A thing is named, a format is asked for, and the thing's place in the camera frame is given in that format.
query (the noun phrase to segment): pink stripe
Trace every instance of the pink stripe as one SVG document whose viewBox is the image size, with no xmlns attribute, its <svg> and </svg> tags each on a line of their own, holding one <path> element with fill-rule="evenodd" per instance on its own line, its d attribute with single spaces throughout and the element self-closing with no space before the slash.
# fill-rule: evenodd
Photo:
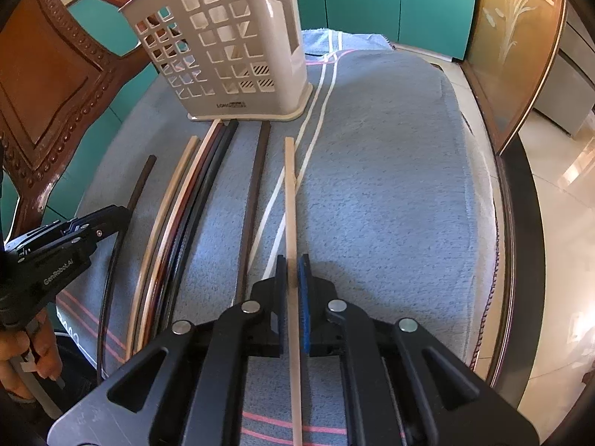
<svg viewBox="0 0 595 446">
<path fill-rule="evenodd" d="M 87 314 L 89 316 L 89 318 L 91 320 L 93 320 L 97 325 L 99 325 L 99 320 L 97 320 L 97 317 L 95 315 L 93 315 L 90 311 L 87 310 L 87 308 L 85 308 L 85 306 L 79 302 L 76 298 L 74 298 L 69 292 L 67 292 L 66 290 L 62 290 L 61 293 L 63 293 L 64 295 L 66 295 L 70 300 L 72 300 L 74 303 L 76 303 L 76 305 L 78 305 L 80 307 L 80 309 L 82 311 L 85 312 L 85 314 Z M 108 335 L 109 337 L 118 345 L 120 345 L 121 348 L 126 349 L 126 345 L 124 345 L 120 339 L 117 338 L 117 336 L 115 336 L 113 333 L 111 333 L 108 329 Z"/>
<path fill-rule="evenodd" d="M 242 433 L 247 434 L 248 436 L 252 436 L 254 438 L 264 439 L 265 441 L 274 442 L 276 444 L 289 444 L 290 446 L 293 445 L 293 441 L 290 441 L 289 439 L 273 438 L 272 436 L 267 436 L 266 434 L 260 434 L 259 432 L 251 431 L 250 429 L 246 429 L 245 427 L 242 427 Z M 317 442 L 305 442 L 305 443 L 303 443 L 303 446 L 329 446 L 329 445 L 328 444 L 320 444 Z"/>
<path fill-rule="evenodd" d="M 260 416 L 259 414 L 248 413 L 246 411 L 242 411 L 242 415 L 247 419 L 252 419 L 254 421 L 260 421 L 267 424 L 273 424 L 274 426 L 280 427 L 287 427 L 289 429 L 293 428 L 293 425 L 287 421 L 281 421 L 280 419 L 274 419 L 272 417 Z M 347 429 L 340 429 L 340 427 L 323 427 L 323 426 L 302 426 L 304 431 L 309 432 L 325 432 L 329 434 L 347 434 Z"/>
<path fill-rule="evenodd" d="M 72 308 L 70 308 L 70 306 L 64 300 L 62 300 L 60 297 L 56 297 L 56 302 L 60 303 L 61 306 L 63 306 L 64 308 L 66 308 L 70 312 L 70 314 L 74 318 L 76 318 L 82 324 L 83 327 L 85 327 L 85 329 L 87 329 L 95 338 L 97 338 L 97 332 L 95 332 L 95 330 L 91 329 L 91 327 L 89 327 L 87 325 L 87 323 L 85 323 L 85 321 L 82 320 L 81 317 L 79 317 L 78 315 L 76 315 L 76 312 Z M 109 347 L 108 344 L 105 344 L 105 348 L 114 357 L 115 360 L 117 360 L 121 364 L 124 363 L 124 359 L 122 359 L 120 356 L 118 356 L 118 354 L 115 353 L 114 350 L 111 347 Z"/>
</svg>

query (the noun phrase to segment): white stripe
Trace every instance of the white stripe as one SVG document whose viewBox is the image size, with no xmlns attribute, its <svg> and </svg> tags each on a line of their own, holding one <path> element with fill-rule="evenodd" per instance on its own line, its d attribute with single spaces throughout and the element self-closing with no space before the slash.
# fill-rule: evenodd
<svg viewBox="0 0 595 446">
<path fill-rule="evenodd" d="M 322 107 L 320 108 L 320 117 L 318 118 L 318 124 L 316 126 L 316 130 L 314 131 L 314 136 L 312 137 L 312 141 L 308 146 L 308 150 L 306 151 L 306 156 L 303 158 L 302 167 L 299 170 L 299 174 L 297 175 L 297 184 L 296 184 L 296 194 L 299 191 L 299 187 L 302 184 L 302 180 L 306 169 L 308 168 L 308 163 L 310 162 L 310 157 L 312 156 L 312 152 L 314 150 L 314 145 L 316 141 L 318 141 L 318 136 L 320 135 L 320 129 L 322 128 L 322 123 L 324 122 L 324 114 L 327 109 L 328 99 L 331 96 L 332 89 L 334 89 L 335 82 L 337 80 L 337 67 L 338 61 L 335 61 L 334 68 L 332 69 L 332 80 L 331 86 L 328 89 L 328 93 L 322 102 Z M 277 235 L 275 236 L 275 242 L 273 243 L 273 249 L 271 249 L 271 254 L 268 257 L 267 268 L 263 274 L 262 280 L 265 280 L 271 276 L 273 272 L 273 266 L 275 263 L 275 258 L 277 256 L 277 252 L 279 251 L 279 245 L 281 244 L 281 238 L 283 236 L 283 231 L 285 230 L 285 214 L 281 222 L 279 223 L 279 227 L 277 228 Z"/>
<path fill-rule="evenodd" d="M 324 77 L 327 72 L 328 57 L 328 54 L 324 56 L 324 64 L 322 65 L 322 71 L 320 73 L 320 80 L 318 82 L 316 92 L 314 93 L 312 103 L 310 104 L 310 108 L 308 109 L 308 114 L 306 114 L 306 118 L 303 120 L 303 123 L 297 134 L 296 150 L 298 149 L 299 143 L 302 141 L 302 137 L 304 135 L 304 132 L 306 131 L 306 126 L 308 125 L 308 122 L 312 117 L 312 111 L 314 110 L 314 106 L 316 105 L 316 101 L 318 100 L 320 91 L 322 90 L 322 84 L 324 83 Z M 250 269 L 252 268 L 252 263 L 254 263 L 254 258 L 256 257 L 258 251 L 258 245 L 260 245 L 261 238 L 263 237 L 264 227 L 266 226 L 268 217 L 271 214 L 271 210 L 273 209 L 273 204 L 275 204 L 277 196 L 279 195 L 279 191 L 281 190 L 281 184 L 283 183 L 284 177 L 285 167 L 281 168 L 281 172 L 279 173 L 279 178 L 277 179 L 275 189 L 273 189 L 273 194 L 271 195 L 267 203 L 267 206 L 264 208 L 263 217 L 261 218 L 260 223 L 258 223 L 258 229 L 256 235 L 254 236 L 254 242 L 252 242 L 252 248 L 250 249 L 250 255 L 248 257 L 248 271 L 250 271 Z"/>
</svg>

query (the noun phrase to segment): white tile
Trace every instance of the white tile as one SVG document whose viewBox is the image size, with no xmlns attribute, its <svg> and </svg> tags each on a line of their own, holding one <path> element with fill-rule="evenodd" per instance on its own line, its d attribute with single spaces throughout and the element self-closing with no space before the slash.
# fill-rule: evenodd
<svg viewBox="0 0 595 446">
<path fill-rule="evenodd" d="M 494 153 L 492 151 L 492 145 L 490 144 L 490 138 L 487 134 L 486 124 L 483 121 L 479 107 L 473 93 L 468 88 L 463 88 L 460 85 L 453 85 L 456 99 L 459 103 L 460 111 L 463 113 L 471 132 L 477 140 L 477 144 L 480 147 L 481 153 L 486 159 L 486 165 L 488 173 L 492 177 L 498 176 L 496 172 L 496 162 L 494 161 Z"/>
<path fill-rule="evenodd" d="M 481 377 L 484 381 L 487 377 L 487 371 L 490 369 L 490 363 L 492 362 L 492 357 L 486 357 L 485 359 L 477 359 L 475 363 L 475 372 L 479 377 Z"/>
<path fill-rule="evenodd" d="M 566 366 L 529 380 L 518 410 L 537 429 L 541 442 L 576 402 L 584 389 L 581 380 L 587 371 L 588 368 Z"/>
<path fill-rule="evenodd" d="M 531 171 L 595 207 L 595 135 L 584 126 L 571 138 L 537 112 L 519 132 Z"/>
<path fill-rule="evenodd" d="M 546 300 L 531 377 L 595 359 L 595 212 L 535 178 L 546 249 Z"/>
</svg>

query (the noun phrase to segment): black plastic strip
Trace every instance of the black plastic strip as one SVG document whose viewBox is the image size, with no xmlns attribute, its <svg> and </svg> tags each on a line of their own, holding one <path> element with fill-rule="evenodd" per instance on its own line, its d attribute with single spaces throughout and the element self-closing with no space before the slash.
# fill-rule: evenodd
<svg viewBox="0 0 595 446">
<path fill-rule="evenodd" d="M 130 213 L 134 213 L 136 204 L 139 202 L 141 193 L 145 188 L 149 174 L 151 174 L 151 170 L 153 170 L 153 166 L 155 166 L 156 161 L 157 157 L 154 155 L 149 155 L 147 158 L 147 162 L 141 171 L 139 179 L 136 181 L 135 188 L 130 195 L 130 200 L 128 201 L 127 208 L 129 209 Z M 128 231 L 129 224 L 118 233 L 118 237 L 115 240 L 114 250 L 112 250 L 112 254 L 109 259 L 108 272 L 105 277 L 105 285 L 103 286 L 103 297 L 101 299 L 101 308 L 99 311 L 99 328 L 97 330 L 97 384 L 101 384 L 103 382 L 101 369 L 103 367 L 103 350 L 105 346 L 105 338 L 108 333 L 109 311 L 111 310 L 112 299 L 114 298 L 114 272 L 115 268 L 118 266 L 118 259 L 120 258 L 122 247 L 124 246 L 124 240 L 126 239 L 126 233 Z"/>
<path fill-rule="evenodd" d="M 213 156 L 213 161 L 206 172 L 204 183 L 200 187 L 198 196 L 192 205 L 188 226 L 184 231 L 184 235 L 180 243 L 180 249 L 177 253 L 174 268 L 172 270 L 171 278 L 167 283 L 167 296 L 164 302 L 163 315 L 161 319 L 162 330 L 171 325 L 178 291 L 180 289 L 184 268 L 186 267 L 186 262 L 188 261 L 188 255 L 190 254 L 192 242 L 194 241 L 194 235 L 196 234 L 200 217 L 206 206 L 206 201 L 209 198 L 210 190 L 212 189 L 219 168 L 221 168 L 221 164 L 225 158 L 225 153 L 227 153 L 227 149 L 231 144 L 231 139 L 236 133 L 237 125 L 237 120 L 232 119 L 225 128 L 225 133 L 221 140 L 221 144 L 217 146 L 215 156 Z"/>
</svg>

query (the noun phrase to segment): tile floor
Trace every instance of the tile floor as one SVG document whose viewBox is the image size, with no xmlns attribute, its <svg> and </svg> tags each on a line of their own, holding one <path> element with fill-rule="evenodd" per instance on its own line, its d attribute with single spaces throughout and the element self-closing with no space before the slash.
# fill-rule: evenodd
<svg viewBox="0 0 595 446">
<path fill-rule="evenodd" d="M 570 138 L 532 112 L 520 137 L 543 221 L 546 302 L 519 410 L 543 441 L 578 398 L 595 359 L 595 133 L 584 125 Z"/>
<path fill-rule="evenodd" d="M 411 52 L 409 50 L 399 49 L 401 52 Z M 453 84 L 454 93 L 459 102 L 459 108 L 462 114 L 465 116 L 473 135 L 478 141 L 481 152 L 486 159 L 488 172 L 490 179 L 492 180 L 492 190 L 494 194 L 494 202 L 496 206 L 496 221 L 498 223 L 504 223 L 504 212 L 502 210 L 502 196 L 500 192 L 500 184 L 498 181 L 498 174 L 496 173 L 496 163 L 494 161 L 494 155 L 492 152 L 492 145 L 487 134 L 486 125 L 484 124 L 481 112 L 477 107 L 477 102 L 473 96 L 473 92 L 469 87 L 469 82 L 460 69 L 460 66 L 455 62 L 445 62 L 443 59 L 430 56 L 422 55 L 416 52 L 411 52 L 418 57 L 430 62 L 431 64 L 439 65 L 444 73 Z M 499 233 L 499 254 L 501 260 L 504 259 L 504 231 L 500 226 L 501 230 Z M 492 304 L 487 315 L 486 324 L 484 326 L 483 339 L 481 341 L 480 354 L 475 366 L 475 373 L 480 377 L 485 378 L 487 371 L 492 362 L 494 346 L 496 345 L 496 335 L 498 334 L 498 328 L 500 325 L 500 317 L 502 311 L 502 295 L 504 290 L 504 263 L 501 265 L 496 274 L 496 289 L 492 298 Z"/>
</svg>

